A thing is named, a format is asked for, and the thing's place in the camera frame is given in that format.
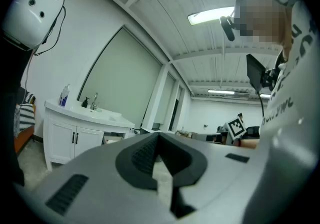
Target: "fluorescent light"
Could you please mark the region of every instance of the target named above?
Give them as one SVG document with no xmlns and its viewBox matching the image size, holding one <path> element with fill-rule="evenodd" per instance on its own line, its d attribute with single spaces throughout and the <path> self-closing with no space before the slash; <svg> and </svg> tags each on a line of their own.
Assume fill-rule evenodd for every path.
<svg viewBox="0 0 320 224">
<path fill-rule="evenodd" d="M 269 94 L 260 94 L 260 96 L 262 98 L 270 98 L 271 97 L 271 95 L 269 95 Z"/>
<path fill-rule="evenodd" d="M 207 10 L 197 14 L 188 16 L 191 25 L 200 24 L 203 22 L 219 19 L 222 16 L 229 16 L 234 11 L 234 7 Z"/>
<path fill-rule="evenodd" d="M 228 90 L 208 90 L 209 93 L 217 93 L 217 94 L 234 94 L 234 91 Z"/>
</svg>

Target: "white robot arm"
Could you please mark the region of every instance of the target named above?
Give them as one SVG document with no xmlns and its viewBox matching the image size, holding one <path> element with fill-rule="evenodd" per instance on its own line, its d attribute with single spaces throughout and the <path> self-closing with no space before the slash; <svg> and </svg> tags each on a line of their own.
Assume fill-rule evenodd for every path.
<svg viewBox="0 0 320 224">
<path fill-rule="evenodd" d="M 37 49 L 56 24 L 65 0 L 13 0 L 2 23 L 3 37 L 22 50 Z"/>
</svg>

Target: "ceiling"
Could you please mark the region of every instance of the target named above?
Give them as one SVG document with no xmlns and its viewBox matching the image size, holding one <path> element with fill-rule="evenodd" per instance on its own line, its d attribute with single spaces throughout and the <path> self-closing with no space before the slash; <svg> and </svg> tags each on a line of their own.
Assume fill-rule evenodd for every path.
<svg viewBox="0 0 320 224">
<path fill-rule="evenodd" d="M 247 93 L 239 99 L 256 101 L 247 78 L 246 54 L 253 54 L 265 67 L 272 68 L 281 50 L 276 45 L 243 41 L 237 35 L 230 42 L 218 20 L 190 25 L 188 15 L 234 6 L 235 0 L 114 1 L 158 43 L 194 97 L 216 98 L 208 94 L 208 89 L 224 89 Z"/>
</svg>

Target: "countertop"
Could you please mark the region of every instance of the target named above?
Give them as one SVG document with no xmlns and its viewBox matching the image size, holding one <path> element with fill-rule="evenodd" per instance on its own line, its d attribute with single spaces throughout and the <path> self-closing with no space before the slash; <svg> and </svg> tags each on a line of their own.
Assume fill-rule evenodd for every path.
<svg viewBox="0 0 320 224">
<path fill-rule="evenodd" d="M 146 132 L 148 133 L 155 133 L 155 132 L 158 132 L 158 133 L 170 133 L 170 134 L 174 134 L 173 131 L 162 131 L 162 130 L 150 130 L 150 129 L 146 129 L 146 128 L 141 128 L 143 130 L 145 130 Z"/>
<path fill-rule="evenodd" d="M 58 98 L 52 98 L 45 101 L 44 106 L 67 116 L 81 119 L 88 122 L 99 123 L 110 126 L 134 128 L 134 124 L 125 119 L 120 113 L 101 109 L 101 112 L 90 109 L 90 105 L 87 108 L 81 106 L 82 102 L 70 99 L 66 101 L 65 106 L 58 104 Z"/>
</svg>

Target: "white wall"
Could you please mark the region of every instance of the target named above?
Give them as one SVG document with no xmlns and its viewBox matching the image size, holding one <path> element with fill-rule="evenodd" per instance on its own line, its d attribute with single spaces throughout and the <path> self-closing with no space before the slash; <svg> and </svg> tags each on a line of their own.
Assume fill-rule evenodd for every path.
<svg viewBox="0 0 320 224">
<path fill-rule="evenodd" d="M 66 18 L 56 46 L 33 57 L 27 80 L 27 90 L 36 96 L 35 135 L 42 137 L 44 103 L 58 97 L 70 83 L 69 98 L 76 99 L 92 64 L 113 37 L 125 25 L 157 58 L 163 52 L 150 36 L 123 9 L 111 0 L 65 0 Z M 63 18 L 61 12 L 47 43 L 38 52 L 49 49 L 56 41 Z"/>
<path fill-rule="evenodd" d="M 160 124 L 164 124 L 164 120 L 165 120 L 165 117 L 166 117 L 166 112 L 167 112 L 167 109 L 168 109 L 168 106 L 169 106 L 169 100 L 170 100 L 170 97 L 171 97 L 171 92 L 172 92 L 172 89 L 173 89 L 173 85 L 174 85 L 175 81 L 173 78 L 171 78 L 170 75 L 167 75 L 166 77 L 166 80 L 165 80 L 165 86 L 162 90 L 162 95 L 161 95 L 161 99 L 160 99 L 160 102 L 159 102 L 159 106 L 158 106 L 158 109 L 157 109 L 157 113 L 155 115 L 155 118 L 154 118 L 154 122 L 155 123 L 160 123 Z"/>
<path fill-rule="evenodd" d="M 188 120 L 189 109 L 191 104 L 190 92 L 186 89 L 181 90 L 177 113 L 174 118 L 172 131 L 186 130 L 186 122 Z"/>
<path fill-rule="evenodd" d="M 246 127 L 261 125 L 261 106 L 191 100 L 184 130 L 202 134 L 216 133 L 218 126 L 236 118 L 239 113 L 243 114 Z"/>
</svg>

